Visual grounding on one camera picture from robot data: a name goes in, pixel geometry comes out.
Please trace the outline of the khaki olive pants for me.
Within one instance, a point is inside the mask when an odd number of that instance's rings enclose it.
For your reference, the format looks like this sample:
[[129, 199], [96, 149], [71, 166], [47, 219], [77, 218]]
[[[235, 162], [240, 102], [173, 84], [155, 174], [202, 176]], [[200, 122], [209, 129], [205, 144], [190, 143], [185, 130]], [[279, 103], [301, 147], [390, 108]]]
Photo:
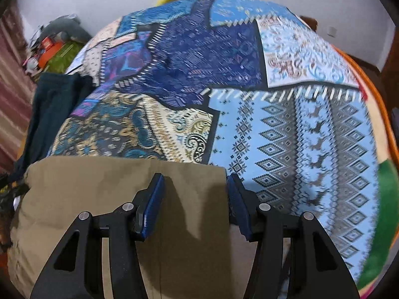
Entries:
[[9, 277], [27, 298], [242, 298], [255, 247], [229, 222], [226, 170], [50, 156], [11, 222]]

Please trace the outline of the dark navy folded garment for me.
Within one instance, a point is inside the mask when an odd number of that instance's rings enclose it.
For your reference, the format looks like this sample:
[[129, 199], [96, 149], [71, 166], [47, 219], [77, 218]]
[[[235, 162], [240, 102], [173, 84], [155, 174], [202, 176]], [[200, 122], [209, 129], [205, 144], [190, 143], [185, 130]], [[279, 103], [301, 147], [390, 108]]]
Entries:
[[24, 151], [15, 162], [11, 181], [21, 180], [27, 168], [44, 159], [64, 121], [95, 90], [93, 78], [80, 74], [44, 73], [32, 104]]

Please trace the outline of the striped red curtain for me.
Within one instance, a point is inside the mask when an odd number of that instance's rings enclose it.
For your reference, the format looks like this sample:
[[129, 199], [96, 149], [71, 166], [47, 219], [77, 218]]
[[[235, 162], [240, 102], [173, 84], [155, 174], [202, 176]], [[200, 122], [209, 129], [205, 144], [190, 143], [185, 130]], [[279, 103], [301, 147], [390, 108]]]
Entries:
[[35, 85], [22, 67], [27, 42], [16, 0], [1, 16], [1, 172], [13, 171], [32, 114]]

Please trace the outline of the blue patchwork bedspread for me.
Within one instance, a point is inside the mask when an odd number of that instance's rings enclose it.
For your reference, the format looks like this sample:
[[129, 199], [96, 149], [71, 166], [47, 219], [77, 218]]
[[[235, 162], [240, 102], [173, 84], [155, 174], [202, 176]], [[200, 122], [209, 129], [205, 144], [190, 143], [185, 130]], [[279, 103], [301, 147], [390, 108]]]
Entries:
[[365, 93], [288, 8], [178, 0], [135, 11], [101, 29], [71, 68], [95, 90], [49, 154], [224, 167], [280, 211], [314, 212], [366, 283], [378, 163]]

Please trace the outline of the green storage basket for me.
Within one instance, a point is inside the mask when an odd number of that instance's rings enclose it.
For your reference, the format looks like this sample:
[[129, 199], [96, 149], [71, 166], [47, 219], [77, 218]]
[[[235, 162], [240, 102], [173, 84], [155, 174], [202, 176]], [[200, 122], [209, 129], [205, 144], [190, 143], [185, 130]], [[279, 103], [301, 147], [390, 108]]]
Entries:
[[57, 74], [64, 73], [82, 48], [83, 44], [75, 41], [68, 41], [48, 61], [42, 71]]

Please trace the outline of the orange box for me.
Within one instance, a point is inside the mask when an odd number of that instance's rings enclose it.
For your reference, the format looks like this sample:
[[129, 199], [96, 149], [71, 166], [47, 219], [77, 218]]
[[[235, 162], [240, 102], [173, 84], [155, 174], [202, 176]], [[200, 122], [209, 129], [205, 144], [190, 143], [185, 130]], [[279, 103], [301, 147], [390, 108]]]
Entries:
[[45, 37], [39, 49], [39, 67], [43, 69], [63, 45], [64, 43], [62, 41], [54, 41], [50, 37]]

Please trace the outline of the white wall socket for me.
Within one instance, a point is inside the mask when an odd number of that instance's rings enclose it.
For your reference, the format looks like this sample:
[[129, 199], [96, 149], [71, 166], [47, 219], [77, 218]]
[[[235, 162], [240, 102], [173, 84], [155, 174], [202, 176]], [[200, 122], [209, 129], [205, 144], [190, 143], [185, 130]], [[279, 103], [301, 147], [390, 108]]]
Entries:
[[336, 34], [337, 34], [337, 29], [336, 29], [335, 27], [332, 27], [332, 26], [328, 27], [327, 34], [328, 34], [330, 37], [335, 38], [335, 37], [336, 37]]

